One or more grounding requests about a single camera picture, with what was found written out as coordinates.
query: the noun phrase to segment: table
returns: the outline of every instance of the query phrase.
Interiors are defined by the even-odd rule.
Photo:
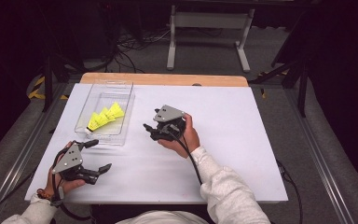
[[[86,169],[97,170],[107,163],[112,163],[112,168],[100,176],[96,185],[71,191],[66,195],[67,202],[205,203],[191,164],[152,141],[143,127],[143,123],[154,123],[154,108],[164,103],[193,116],[201,143],[219,163],[234,168],[245,179],[259,202],[288,200],[255,98],[244,77],[102,73],[85,74],[75,85],[25,200],[46,185],[47,170],[57,152],[70,140],[84,141],[74,128],[91,87],[87,83],[99,78],[134,83],[127,140],[123,147],[98,145],[83,149]],[[187,86],[193,83],[203,86]]]

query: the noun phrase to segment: yellow shuttlecock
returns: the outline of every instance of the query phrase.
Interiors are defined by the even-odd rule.
[[[107,109],[103,108],[100,114],[92,113],[91,119],[89,120],[89,125],[86,128],[87,133],[92,133],[96,129],[101,128],[108,122],[115,121],[116,118],[124,116],[124,111],[121,109],[120,105],[117,102],[114,102],[112,106]]]

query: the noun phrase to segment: transparent plastic container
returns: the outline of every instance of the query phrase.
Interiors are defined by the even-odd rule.
[[[123,146],[135,95],[133,83],[123,80],[95,80],[80,113],[75,132],[82,138],[98,139],[100,144]],[[104,107],[110,108],[118,103],[124,111],[124,117],[108,122],[93,132],[87,130],[92,113],[101,113]]]

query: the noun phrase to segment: person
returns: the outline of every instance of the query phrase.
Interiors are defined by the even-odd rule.
[[[180,139],[186,142],[200,172],[202,185],[200,195],[207,202],[207,210],[215,223],[270,223],[266,214],[255,200],[253,192],[232,169],[219,165],[200,144],[197,131],[193,127],[190,115],[185,114],[186,130]],[[162,146],[175,151],[179,156],[188,159],[186,151],[176,141],[158,140]],[[64,193],[85,185],[83,180],[63,181],[61,186]],[[56,207],[49,205],[53,195],[51,175],[44,189],[39,190],[39,196],[34,194],[31,203],[22,215],[9,217],[3,223],[49,223],[54,217]],[[119,224],[144,223],[208,223],[201,217],[183,211],[150,211],[137,217],[128,218]]]

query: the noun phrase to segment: forearm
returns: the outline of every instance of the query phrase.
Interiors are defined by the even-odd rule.
[[[32,196],[31,203],[21,216],[15,215],[3,223],[37,223],[37,224],[49,224],[54,217],[57,208],[50,206],[48,200],[39,199],[36,194]]]
[[[208,203],[208,213],[218,223],[269,223],[255,201],[255,196],[241,177],[222,167],[203,147],[191,155],[200,172],[201,197]]]

